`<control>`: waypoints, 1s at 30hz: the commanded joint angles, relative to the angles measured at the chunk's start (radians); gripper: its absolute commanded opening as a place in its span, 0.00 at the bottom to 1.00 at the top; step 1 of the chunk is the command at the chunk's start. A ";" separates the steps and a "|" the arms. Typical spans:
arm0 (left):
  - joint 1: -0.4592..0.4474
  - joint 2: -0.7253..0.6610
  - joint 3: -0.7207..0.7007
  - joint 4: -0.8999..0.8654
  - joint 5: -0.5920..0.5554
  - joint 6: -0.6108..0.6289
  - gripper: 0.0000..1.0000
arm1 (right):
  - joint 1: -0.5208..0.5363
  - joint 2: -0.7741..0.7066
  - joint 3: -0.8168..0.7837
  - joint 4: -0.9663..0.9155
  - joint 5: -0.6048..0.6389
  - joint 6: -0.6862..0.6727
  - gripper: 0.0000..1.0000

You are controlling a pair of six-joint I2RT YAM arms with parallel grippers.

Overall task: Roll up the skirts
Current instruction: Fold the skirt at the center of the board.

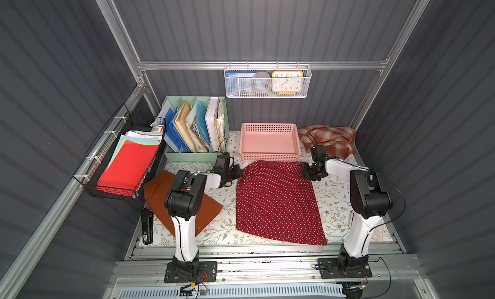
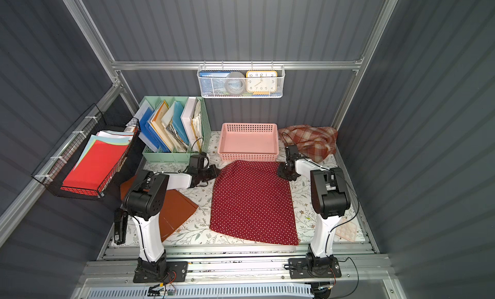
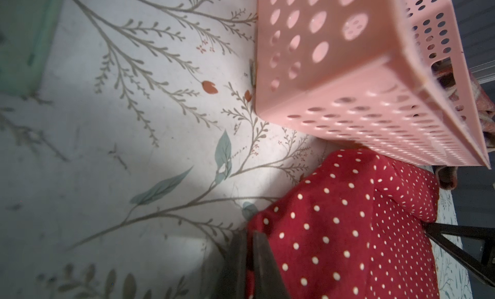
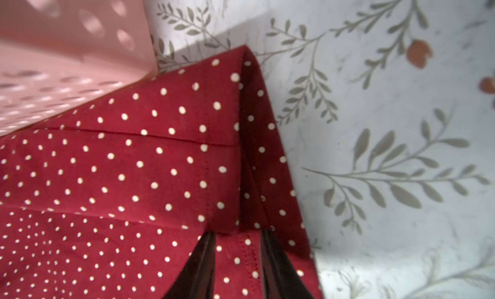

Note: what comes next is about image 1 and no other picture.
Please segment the red polka dot skirt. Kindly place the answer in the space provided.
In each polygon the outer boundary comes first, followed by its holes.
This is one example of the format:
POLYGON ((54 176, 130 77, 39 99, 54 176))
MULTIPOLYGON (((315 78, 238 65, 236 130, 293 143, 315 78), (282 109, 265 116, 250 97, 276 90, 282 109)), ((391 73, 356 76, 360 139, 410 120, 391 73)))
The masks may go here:
POLYGON ((242 170, 236 187, 236 228, 257 237, 325 246, 313 183, 304 162, 258 160, 242 170))

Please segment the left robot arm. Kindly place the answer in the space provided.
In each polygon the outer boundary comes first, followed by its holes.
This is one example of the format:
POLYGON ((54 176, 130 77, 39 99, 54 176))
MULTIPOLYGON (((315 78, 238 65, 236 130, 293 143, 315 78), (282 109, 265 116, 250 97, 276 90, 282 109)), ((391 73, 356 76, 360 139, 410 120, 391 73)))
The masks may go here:
POLYGON ((240 166, 229 153, 217 155, 215 165, 209 172, 177 172, 164 200, 164 207, 168 210, 175 229, 176 252, 172 261, 175 267, 193 271, 199 266, 195 220, 204 192, 207 189, 222 188, 241 176, 240 166))

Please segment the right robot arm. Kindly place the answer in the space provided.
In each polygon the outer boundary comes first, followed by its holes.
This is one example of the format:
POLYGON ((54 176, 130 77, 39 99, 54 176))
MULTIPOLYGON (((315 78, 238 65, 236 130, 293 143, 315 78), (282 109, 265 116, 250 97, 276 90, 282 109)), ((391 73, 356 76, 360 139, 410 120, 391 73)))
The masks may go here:
POLYGON ((368 264, 372 235, 383 225, 382 217, 392 208, 393 202, 373 170, 330 157, 322 145, 311 148, 311 157, 313 163, 303 166, 304 178, 320 181, 328 175, 335 175, 350 185, 351 226, 336 263, 338 271, 350 275, 368 264))

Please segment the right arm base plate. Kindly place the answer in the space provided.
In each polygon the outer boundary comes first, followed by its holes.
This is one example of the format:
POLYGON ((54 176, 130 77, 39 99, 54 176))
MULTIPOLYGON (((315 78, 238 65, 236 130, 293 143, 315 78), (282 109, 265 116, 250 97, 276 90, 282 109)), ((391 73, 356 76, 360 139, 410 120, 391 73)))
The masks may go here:
POLYGON ((366 258, 319 258, 315 269, 322 279, 371 278, 373 273, 366 258))

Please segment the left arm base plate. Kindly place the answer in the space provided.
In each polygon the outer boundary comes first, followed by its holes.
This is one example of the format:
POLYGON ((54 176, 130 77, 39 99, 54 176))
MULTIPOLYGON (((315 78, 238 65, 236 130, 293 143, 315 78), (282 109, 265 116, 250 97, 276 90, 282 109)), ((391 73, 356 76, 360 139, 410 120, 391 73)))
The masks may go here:
POLYGON ((166 284, 215 282, 217 273, 217 262, 199 262, 195 260, 192 263, 185 263, 174 260, 167 265, 164 282, 166 284))

